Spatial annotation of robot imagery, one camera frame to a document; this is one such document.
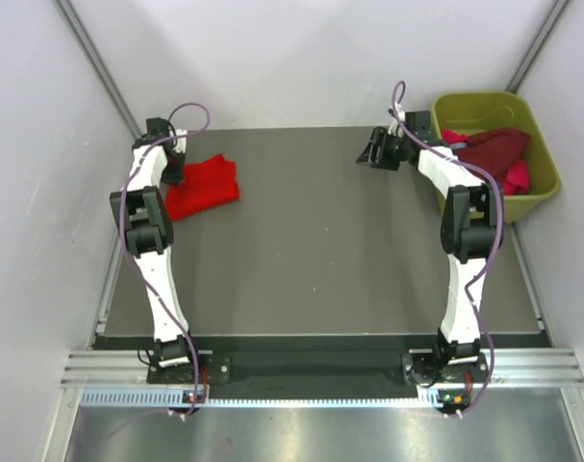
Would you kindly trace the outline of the red t shirt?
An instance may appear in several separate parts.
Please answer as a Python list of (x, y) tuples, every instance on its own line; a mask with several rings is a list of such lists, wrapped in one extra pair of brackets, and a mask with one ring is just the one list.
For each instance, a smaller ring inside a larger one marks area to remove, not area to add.
[(165, 207), (172, 221), (239, 200), (237, 164), (219, 153), (199, 163), (186, 164), (183, 180), (171, 185)]

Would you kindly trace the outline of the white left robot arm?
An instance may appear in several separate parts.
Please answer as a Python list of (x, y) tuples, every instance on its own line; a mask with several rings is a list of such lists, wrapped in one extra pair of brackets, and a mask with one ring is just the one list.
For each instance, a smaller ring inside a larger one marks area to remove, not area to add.
[(132, 144), (129, 178), (109, 196), (125, 257), (148, 297), (153, 345), (145, 352), (147, 381), (153, 384), (191, 383), (202, 368), (174, 282), (174, 232), (160, 191), (161, 184), (176, 185), (183, 179), (187, 134), (165, 118), (148, 118), (146, 132)]

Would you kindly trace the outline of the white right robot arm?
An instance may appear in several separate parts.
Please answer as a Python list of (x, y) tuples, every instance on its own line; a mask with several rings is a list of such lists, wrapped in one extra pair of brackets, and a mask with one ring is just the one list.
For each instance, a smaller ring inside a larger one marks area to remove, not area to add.
[(444, 318), (428, 358), (414, 356), (412, 378), (452, 381), (471, 368), (482, 369), (478, 318), (485, 276), (502, 241), (500, 186), (478, 167), (458, 159), (433, 136), (431, 115), (404, 113), (392, 106), (389, 126), (377, 126), (357, 164), (396, 171), (407, 163), (443, 196), (440, 241), (448, 258), (449, 282)]

